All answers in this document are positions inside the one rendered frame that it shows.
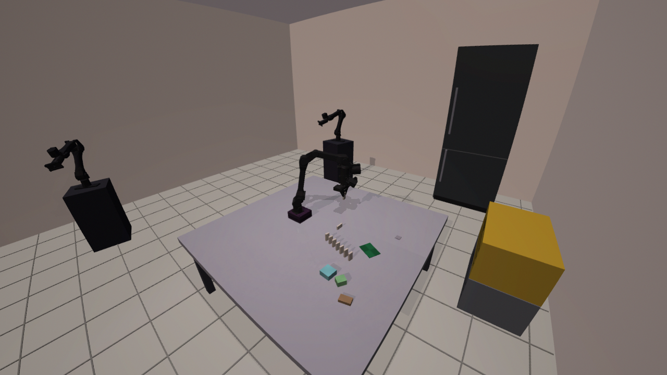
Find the green block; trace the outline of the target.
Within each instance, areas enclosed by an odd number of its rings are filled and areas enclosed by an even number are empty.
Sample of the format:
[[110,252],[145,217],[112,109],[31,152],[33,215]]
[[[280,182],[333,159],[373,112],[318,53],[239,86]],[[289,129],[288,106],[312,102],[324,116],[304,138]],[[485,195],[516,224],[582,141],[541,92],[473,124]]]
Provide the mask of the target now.
[[347,280],[346,280],[346,277],[344,275],[335,276],[335,282],[336,282],[337,287],[347,285]]

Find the teal block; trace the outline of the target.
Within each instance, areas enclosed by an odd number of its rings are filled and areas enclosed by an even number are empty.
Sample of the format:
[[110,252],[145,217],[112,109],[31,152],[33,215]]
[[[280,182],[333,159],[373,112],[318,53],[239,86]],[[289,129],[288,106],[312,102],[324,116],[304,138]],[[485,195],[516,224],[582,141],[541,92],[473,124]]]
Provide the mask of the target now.
[[330,265],[326,265],[325,267],[321,268],[319,270],[320,276],[323,276],[323,278],[326,278],[327,281],[329,281],[331,278],[333,278],[337,274],[337,270],[335,268],[332,268]]

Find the brown rectangular block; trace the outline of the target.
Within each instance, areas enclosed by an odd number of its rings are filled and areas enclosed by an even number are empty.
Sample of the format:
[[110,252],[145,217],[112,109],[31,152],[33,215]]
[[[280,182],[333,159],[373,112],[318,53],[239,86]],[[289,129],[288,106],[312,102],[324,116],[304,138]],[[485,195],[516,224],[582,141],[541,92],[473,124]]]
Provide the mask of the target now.
[[351,306],[353,302],[353,297],[348,297],[344,296],[343,294],[340,294],[338,302]]

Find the green flat mat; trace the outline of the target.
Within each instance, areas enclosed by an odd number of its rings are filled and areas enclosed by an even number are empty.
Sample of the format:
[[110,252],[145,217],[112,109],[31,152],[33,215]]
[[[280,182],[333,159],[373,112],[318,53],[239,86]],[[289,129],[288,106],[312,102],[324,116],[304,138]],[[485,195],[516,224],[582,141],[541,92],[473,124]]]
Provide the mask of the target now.
[[374,256],[380,255],[381,253],[373,247],[373,245],[365,244],[365,245],[360,245],[359,248],[369,257],[373,258]]

